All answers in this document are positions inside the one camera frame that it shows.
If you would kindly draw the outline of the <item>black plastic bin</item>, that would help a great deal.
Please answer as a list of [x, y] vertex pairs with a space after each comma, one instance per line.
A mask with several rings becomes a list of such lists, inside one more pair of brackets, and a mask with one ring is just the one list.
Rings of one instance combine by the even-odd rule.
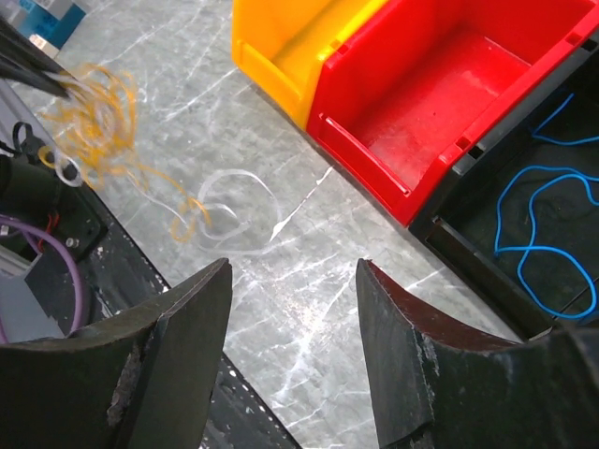
[[410, 232], [517, 335], [598, 323], [598, 40], [449, 169]]

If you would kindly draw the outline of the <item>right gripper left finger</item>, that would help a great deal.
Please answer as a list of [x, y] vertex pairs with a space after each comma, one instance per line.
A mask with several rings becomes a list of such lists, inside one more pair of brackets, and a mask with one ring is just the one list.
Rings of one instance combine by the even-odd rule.
[[218, 259], [66, 339], [1, 349], [5, 448], [197, 448], [232, 303]]

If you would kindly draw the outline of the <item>yellow plastic bin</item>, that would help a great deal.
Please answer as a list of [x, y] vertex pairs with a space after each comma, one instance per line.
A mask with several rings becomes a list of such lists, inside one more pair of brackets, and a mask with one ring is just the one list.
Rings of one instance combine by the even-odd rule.
[[237, 0], [232, 59], [304, 129], [323, 64], [382, 0]]

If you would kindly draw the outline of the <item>blue toy brick stack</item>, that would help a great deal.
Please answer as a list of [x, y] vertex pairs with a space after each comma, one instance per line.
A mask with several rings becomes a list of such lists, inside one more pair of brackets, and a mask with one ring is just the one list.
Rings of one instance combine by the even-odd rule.
[[86, 15], [83, 1], [1, 2], [1, 16], [51, 58], [57, 56]]

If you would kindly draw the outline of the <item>red plastic bin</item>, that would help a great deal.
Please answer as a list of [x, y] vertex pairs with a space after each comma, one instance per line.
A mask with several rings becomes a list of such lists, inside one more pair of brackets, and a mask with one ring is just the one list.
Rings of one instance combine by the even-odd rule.
[[409, 225], [597, 26], [594, 1], [390, 1], [325, 62], [308, 133]]

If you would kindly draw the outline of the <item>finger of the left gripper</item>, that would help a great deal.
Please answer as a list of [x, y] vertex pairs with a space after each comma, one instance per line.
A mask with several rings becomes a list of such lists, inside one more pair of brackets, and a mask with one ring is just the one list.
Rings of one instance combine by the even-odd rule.
[[55, 97], [68, 98], [55, 78], [64, 69], [1, 18], [1, 79], [14, 80]]

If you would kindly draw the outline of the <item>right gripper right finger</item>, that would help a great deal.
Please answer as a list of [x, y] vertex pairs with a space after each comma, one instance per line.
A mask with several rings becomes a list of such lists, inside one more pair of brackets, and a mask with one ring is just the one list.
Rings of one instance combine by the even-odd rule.
[[369, 260], [358, 318], [382, 448], [594, 448], [598, 332], [505, 340], [408, 293]]

